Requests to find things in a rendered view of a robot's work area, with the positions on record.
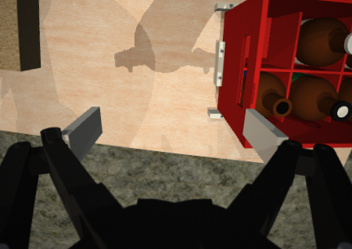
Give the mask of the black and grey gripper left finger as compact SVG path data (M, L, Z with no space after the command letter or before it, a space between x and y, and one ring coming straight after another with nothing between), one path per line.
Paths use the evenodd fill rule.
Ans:
M14 143L0 164L0 249L28 249L38 177L48 173L80 239L91 233L100 249L153 249L148 229L81 164L102 134L100 106L40 134L43 146Z

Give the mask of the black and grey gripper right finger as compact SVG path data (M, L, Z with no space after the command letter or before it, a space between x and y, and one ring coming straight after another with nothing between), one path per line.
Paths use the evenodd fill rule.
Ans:
M242 134L266 165L203 231L200 249L251 249L259 233L268 237L295 175L306 179L316 248L352 249L352 183L336 151L302 148L255 109Z

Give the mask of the red divided crate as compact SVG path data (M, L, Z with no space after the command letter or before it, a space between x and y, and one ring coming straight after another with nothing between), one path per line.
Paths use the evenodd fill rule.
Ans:
M294 63L301 20L320 17L336 18L352 32L352 0L245 0L228 16L223 31L224 67L217 105L245 148L253 148L242 132L246 109L256 106L261 71L281 79L287 99L293 72L317 73L312 75L330 81L337 93L342 76L352 77L352 69L344 68L347 53L327 67ZM241 105L244 70L246 83ZM315 143L332 148L352 147L352 122L349 121L338 122L330 116L320 121L305 121L291 113L266 119L303 148L313 148Z

